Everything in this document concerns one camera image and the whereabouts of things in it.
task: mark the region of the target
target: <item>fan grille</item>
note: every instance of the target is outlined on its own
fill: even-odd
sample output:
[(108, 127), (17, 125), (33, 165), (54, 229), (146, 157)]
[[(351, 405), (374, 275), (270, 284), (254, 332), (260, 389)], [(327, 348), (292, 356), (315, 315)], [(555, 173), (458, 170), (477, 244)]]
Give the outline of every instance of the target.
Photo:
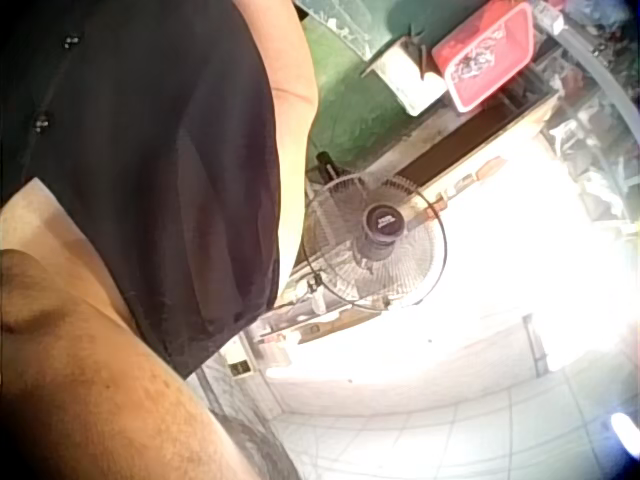
[[(363, 258), (358, 248), (365, 234), (364, 215), (373, 205), (394, 207), (407, 224), (391, 253), (379, 261)], [(437, 282), (446, 258), (437, 212), (401, 177), (379, 180), (354, 174), (327, 185), (309, 203), (303, 246), (329, 289), (347, 302), (374, 309), (401, 303), (412, 293), (421, 299)]]

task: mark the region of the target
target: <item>red container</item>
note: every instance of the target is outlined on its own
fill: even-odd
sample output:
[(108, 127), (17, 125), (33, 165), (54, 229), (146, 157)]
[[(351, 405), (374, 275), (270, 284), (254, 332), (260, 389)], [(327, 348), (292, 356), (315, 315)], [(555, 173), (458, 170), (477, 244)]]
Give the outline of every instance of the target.
[(533, 13), (526, 2), (493, 0), (433, 49), (458, 110), (467, 112), (531, 61)]

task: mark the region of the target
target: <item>bare skin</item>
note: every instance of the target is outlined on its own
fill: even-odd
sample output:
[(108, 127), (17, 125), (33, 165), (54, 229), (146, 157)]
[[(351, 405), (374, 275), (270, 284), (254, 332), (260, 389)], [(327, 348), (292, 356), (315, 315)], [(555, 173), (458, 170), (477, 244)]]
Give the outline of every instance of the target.
[[(302, 231), (317, 91), (290, 0), (235, 3), (274, 98), (282, 286)], [(46, 478), (257, 478), (218, 422), (139, 340), (104, 263), (42, 183), (7, 203), (0, 232), (0, 420)]]

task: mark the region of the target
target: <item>shirt button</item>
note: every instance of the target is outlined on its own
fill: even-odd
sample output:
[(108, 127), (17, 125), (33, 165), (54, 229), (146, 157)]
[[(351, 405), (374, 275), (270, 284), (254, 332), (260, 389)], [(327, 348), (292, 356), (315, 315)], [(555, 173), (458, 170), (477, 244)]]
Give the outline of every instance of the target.
[(50, 125), (51, 121), (49, 120), (49, 116), (46, 113), (39, 113), (33, 123), (33, 129), (36, 133), (44, 133)]
[(72, 47), (75, 47), (79, 43), (80, 43), (80, 35), (70, 34), (64, 37), (64, 42), (62, 44), (66, 50), (69, 50)]

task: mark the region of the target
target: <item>fan motor housing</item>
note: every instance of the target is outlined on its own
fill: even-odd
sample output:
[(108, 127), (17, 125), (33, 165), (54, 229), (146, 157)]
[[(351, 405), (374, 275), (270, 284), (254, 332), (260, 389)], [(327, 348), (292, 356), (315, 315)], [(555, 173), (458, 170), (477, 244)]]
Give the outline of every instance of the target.
[(405, 231), (404, 217), (397, 208), (378, 204), (370, 206), (362, 219), (363, 234), (356, 240), (358, 255), (379, 262), (393, 253), (396, 240)]

